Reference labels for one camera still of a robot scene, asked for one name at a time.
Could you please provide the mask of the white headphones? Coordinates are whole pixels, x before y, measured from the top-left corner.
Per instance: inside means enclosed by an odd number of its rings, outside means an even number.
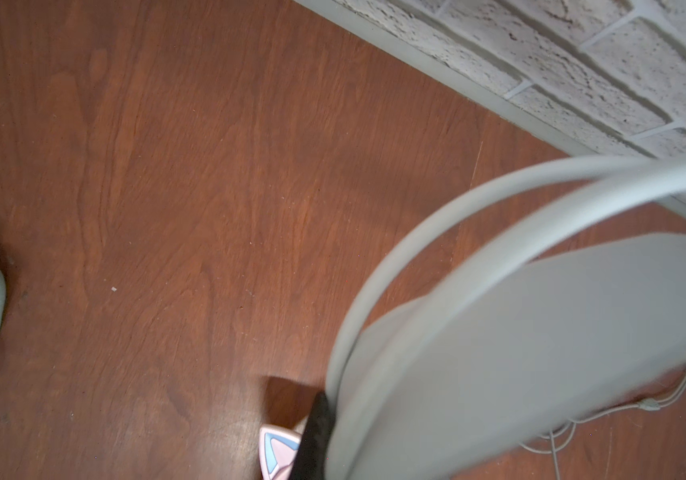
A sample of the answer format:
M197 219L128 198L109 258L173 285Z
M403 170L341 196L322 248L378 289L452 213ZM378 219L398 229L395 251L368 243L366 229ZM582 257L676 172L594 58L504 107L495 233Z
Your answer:
M378 299L426 246L503 199L583 187L478 250L429 294L376 322ZM582 230L686 193L686 158L542 163L448 203L378 265L336 338L328 479L442 479L686 362L686 234L551 255Z

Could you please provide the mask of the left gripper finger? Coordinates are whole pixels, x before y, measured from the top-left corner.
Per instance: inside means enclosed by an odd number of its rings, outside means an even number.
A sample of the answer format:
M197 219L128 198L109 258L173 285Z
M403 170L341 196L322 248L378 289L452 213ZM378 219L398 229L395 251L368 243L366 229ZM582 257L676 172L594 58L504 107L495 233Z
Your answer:
M290 472L290 480L325 479L325 462L333 428L334 412L327 395L321 391L314 399Z

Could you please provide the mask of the pink blue cat-ear headphones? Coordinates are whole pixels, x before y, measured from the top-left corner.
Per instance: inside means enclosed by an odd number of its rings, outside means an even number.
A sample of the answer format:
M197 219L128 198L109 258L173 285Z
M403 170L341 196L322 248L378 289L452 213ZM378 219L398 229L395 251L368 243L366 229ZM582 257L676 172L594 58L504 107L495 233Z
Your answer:
M283 427L264 424L259 430L259 461L264 480L290 478L301 435Z

